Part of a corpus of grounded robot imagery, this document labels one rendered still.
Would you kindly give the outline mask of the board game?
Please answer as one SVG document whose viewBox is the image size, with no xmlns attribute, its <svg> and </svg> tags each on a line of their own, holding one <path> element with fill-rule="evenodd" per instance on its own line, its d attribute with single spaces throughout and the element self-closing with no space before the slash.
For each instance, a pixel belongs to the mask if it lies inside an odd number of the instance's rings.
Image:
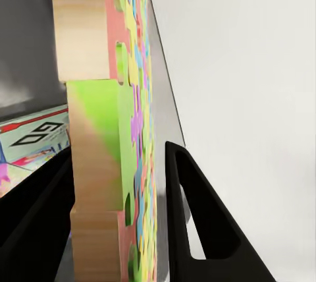
<svg viewBox="0 0 316 282">
<path fill-rule="evenodd" d="M 68 105 L 0 122 L 0 198 L 69 146 Z"/>
</svg>

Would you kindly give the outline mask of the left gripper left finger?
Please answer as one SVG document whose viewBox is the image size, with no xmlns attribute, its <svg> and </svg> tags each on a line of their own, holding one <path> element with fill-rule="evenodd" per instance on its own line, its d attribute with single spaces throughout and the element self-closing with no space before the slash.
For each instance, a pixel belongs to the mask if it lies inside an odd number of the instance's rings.
<svg viewBox="0 0 316 282">
<path fill-rule="evenodd" d="M 74 203 L 71 146 L 0 198 L 0 282 L 54 282 Z"/>
</svg>

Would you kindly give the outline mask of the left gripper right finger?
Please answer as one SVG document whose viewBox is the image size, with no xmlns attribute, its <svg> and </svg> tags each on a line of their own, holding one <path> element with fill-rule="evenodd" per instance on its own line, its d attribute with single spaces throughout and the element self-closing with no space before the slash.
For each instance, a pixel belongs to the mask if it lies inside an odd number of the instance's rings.
<svg viewBox="0 0 316 282">
<path fill-rule="evenodd" d="M 165 142 L 170 282 L 276 282 L 186 147 Z M 182 185 L 206 260 L 191 256 Z"/>
</svg>

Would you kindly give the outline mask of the jigsaw puzzle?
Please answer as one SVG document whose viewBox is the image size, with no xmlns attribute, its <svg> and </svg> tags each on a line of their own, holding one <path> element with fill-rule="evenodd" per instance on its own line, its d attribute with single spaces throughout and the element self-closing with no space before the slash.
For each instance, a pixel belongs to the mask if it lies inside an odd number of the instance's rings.
<svg viewBox="0 0 316 282">
<path fill-rule="evenodd" d="M 147 0 L 53 0 L 75 282 L 157 282 Z"/>
</svg>

